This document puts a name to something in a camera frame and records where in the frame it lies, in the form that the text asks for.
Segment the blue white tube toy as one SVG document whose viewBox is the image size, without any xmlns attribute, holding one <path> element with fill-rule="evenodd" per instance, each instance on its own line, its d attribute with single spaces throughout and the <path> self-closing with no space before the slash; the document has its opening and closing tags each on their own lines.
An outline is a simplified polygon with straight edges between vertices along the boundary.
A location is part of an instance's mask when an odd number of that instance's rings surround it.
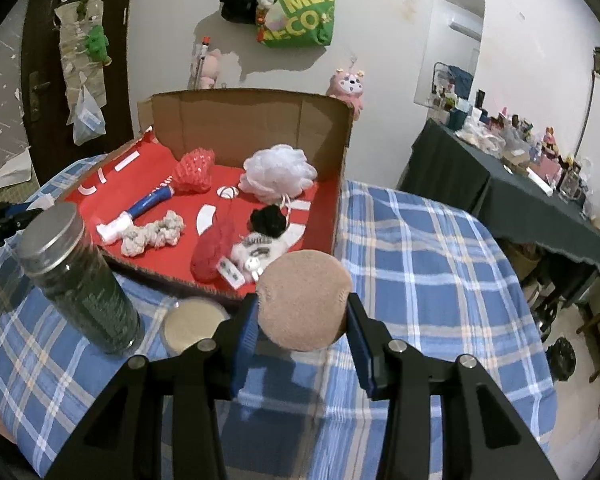
<svg viewBox="0 0 600 480">
<path fill-rule="evenodd" d="M 142 214 L 151 210 L 155 206 L 170 200 L 174 195 L 173 188 L 170 185 L 163 185 L 160 188 L 156 188 L 148 195 L 138 200 L 129 209 L 122 211 L 121 214 L 111 220 L 108 223 L 101 223 L 96 226 L 96 232 L 100 237 L 100 240 L 105 245 L 112 245 L 117 240 L 120 240 L 122 233 L 129 229 L 130 226 L 134 226 L 134 220 L 140 217 Z"/>
</svg>

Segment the beige knotted rope toy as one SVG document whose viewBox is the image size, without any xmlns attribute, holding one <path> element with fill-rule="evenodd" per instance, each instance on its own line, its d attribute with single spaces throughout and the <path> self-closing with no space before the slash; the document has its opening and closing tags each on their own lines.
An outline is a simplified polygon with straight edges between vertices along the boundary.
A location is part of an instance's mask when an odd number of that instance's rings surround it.
<svg viewBox="0 0 600 480">
<path fill-rule="evenodd" d="M 134 258 L 143 255 L 147 248 L 176 246 L 184 229 L 183 218 L 175 211 L 168 210 L 161 220 L 127 228 L 122 233 L 121 253 Z"/>
</svg>

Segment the red knitted ball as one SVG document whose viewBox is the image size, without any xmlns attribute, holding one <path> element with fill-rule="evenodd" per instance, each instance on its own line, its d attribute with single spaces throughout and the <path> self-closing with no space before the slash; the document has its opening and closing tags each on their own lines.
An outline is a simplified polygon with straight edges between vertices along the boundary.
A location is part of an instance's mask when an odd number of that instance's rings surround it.
<svg viewBox="0 0 600 480">
<path fill-rule="evenodd" d="M 228 258 L 239 240 L 239 231 L 231 216 L 215 211 L 211 226 L 198 237 L 189 263 L 190 273 L 198 284 L 217 290 L 230 290 L 230 284 L 222 277 L 218 264 Z"/>
</svg>

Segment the white fluffy bunny clip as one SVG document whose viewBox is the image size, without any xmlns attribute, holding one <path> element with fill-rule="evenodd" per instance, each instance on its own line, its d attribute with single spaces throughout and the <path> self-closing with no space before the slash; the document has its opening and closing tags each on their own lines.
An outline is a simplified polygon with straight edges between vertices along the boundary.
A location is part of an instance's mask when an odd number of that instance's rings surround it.
<svg viewBox="0 0 600 480">
<path fill-rule="evenodd" d="M 288 245 L 281 237 L 273 238 L 253 232 L 232 247 L 230 261 L 247 283 L 254 283 L 264 270 L 277 258 L 286 254 L 287 250 Z"/>
</svg>

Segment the tan round powder puff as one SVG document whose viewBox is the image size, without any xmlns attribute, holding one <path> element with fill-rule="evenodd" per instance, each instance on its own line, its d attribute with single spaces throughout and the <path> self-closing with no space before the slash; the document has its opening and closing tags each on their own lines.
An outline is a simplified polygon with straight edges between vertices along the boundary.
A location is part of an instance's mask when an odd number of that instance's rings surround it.
<svg viewBox="0 0 600 480">
<path fill-rule="evenodd" d="M 326 348 L 344 333 L 350 292 L 350 274 L 334 256 L 312 249 L 288 252 L 257 282 L 260 329 L 280 348 Z"/>
</svg>

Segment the black knitted scrunchie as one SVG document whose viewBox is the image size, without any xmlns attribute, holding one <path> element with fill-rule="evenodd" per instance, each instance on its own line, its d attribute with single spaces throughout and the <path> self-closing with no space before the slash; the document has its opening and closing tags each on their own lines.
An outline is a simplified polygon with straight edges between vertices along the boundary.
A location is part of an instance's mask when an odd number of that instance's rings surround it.
<svg viewBox="0 0 600 480">
<path fill-rule="evenodd" d="M 279 238 L 286 231 L 288 220 L 286 214 L 277 205 L 268 205 L 261 209 L 253 209 L 249 217 L 249 229 L 264 236 Z"/>
</svg>

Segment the white mesh bath pouf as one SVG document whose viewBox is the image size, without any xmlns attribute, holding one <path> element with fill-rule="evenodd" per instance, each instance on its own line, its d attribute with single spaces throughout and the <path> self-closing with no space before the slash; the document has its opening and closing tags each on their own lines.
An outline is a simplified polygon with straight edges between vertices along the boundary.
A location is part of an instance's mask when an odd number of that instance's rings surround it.
<svg viewBox="0 0 600 480">
<path fill-rule="evenodd" d="M 277 144 L 255 152 L 244 161 L 238 188 L 252 194 L 260 203 L 279 204 L 284 198 L 297 198 L 317 178 L 317 170 L 300 148 Z"/>
</svg>

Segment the dark brown door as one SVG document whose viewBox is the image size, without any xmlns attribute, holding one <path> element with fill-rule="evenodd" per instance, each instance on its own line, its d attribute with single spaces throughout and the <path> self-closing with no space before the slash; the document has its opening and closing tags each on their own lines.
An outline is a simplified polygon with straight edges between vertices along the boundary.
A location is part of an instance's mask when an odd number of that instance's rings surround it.
<svg viewBox="0 0 600 480">
<path fill-rule="evenodd" d="M 23 125 L 40 182 L 76 160 L 106 154 L 133 139 L 128 84 L 130 0 L 29 0 L 21 45 Z M 92 62 L 84 46 L 102 25 L 111 63 Z M 106 134 L 73 143 L 80 89 L 94 96 Z"/>
</svg>

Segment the white plastic bag on door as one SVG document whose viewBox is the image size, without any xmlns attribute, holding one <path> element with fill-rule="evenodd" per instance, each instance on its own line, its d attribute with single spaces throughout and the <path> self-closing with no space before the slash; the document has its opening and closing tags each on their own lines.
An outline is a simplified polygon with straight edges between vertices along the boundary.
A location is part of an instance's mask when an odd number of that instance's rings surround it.
<svg viewBox="0 0 600 480">
<path fill-rule="evenodd" d="M 102 110 L 91 92 L 83 86 L 74 108 L 73 143 L 81 146 L 105 134 L 106 122 Z"/>
</svg>

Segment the blue plaid tablecloth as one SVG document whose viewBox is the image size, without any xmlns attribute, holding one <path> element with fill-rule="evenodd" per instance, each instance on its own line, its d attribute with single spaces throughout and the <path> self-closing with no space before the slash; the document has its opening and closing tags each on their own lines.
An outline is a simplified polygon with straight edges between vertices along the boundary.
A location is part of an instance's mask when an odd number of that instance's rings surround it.
<svg viewBox="0 0 600 480">
<path fill-rule="evenodd" d="M 557 396 L 518 278 L 466 212 L 347 182 L 336 255 L 372 318 L 427 356 L 475 356 L 541 444 Z M 45 474 L 119 369 L 70 326 L 0 249 L 0 419 Z M 347 341 L 317 352 L 258 344 L 245 387 L 216 407 L 232 479 L 371 479 L 388 406 L 368 400 Z"/>
</svg>

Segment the green plush on door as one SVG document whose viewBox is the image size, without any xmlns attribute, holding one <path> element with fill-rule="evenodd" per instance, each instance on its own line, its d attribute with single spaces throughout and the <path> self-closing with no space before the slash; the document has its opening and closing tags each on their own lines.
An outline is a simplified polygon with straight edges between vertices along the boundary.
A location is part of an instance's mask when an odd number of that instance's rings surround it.
<svg viewBox="0 0 600 480">
<path fill-rule="evenodd" d="M 103 66 L 108 66 L 111 63 L 108 54 L 109 41 L 102 25 L 96 25 L 88 32 L 84 46 L 92 62 L 100 63 Z"/>
</svg>

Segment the pink plush with stick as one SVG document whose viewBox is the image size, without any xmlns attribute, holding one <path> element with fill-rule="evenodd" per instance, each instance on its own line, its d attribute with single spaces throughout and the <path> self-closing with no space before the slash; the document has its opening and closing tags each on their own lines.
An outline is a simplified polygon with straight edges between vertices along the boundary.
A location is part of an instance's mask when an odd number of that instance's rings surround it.
<svg viewBox="0 0 600 480">
<path fill-rule="evenodd" d="M 201 44 L 194 49 L 189 90 L 212 89 L 218 80 L 222 52 L 220 49 L 211 49 L 210 44 L 211 38 L 203 36 Z"/>
</svg>

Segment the dark green covered side table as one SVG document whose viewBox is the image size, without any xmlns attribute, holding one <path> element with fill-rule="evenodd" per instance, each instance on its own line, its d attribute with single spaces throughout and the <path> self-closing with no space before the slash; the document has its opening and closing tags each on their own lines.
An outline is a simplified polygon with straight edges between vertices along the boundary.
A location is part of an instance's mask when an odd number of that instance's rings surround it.
<svg viewBox="0 0 600 480">
<path fill-rule="evenodd" d="M 535 244 L 600 268 L 600 232 L 577 205 L 546 195 L 432 119 L 412 144 L 399 188 L 468 212 L 495 238 Z"/>
</svg>

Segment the green tote bag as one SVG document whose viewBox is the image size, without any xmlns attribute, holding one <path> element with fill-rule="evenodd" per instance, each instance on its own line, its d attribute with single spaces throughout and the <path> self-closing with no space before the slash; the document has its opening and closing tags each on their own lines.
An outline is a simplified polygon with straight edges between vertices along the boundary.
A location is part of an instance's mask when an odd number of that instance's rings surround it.
<svg viewBox="0 0 600 480">
<path fill-rule="evenodd" d="M 327 47 L 336 0 L 257 0 L 257 40 L 269 48 Z"/>
</svg>

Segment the pink plush on wall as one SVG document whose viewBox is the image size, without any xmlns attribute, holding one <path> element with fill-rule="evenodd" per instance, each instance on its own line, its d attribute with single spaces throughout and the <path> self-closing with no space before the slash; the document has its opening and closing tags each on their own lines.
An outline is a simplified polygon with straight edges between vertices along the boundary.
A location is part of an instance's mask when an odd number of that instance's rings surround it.
<svg viewBox="0 0 600 480">
<path fill-rule="evenodd" d="M 363 109 L 363 86 L 364 73 L 347 72 L 338 68 L 329 79 L 329 86 L 326 96 L 346 103 L 353 110 L 353 120 L 356 122 L 360 118 Z"/>
</svg>

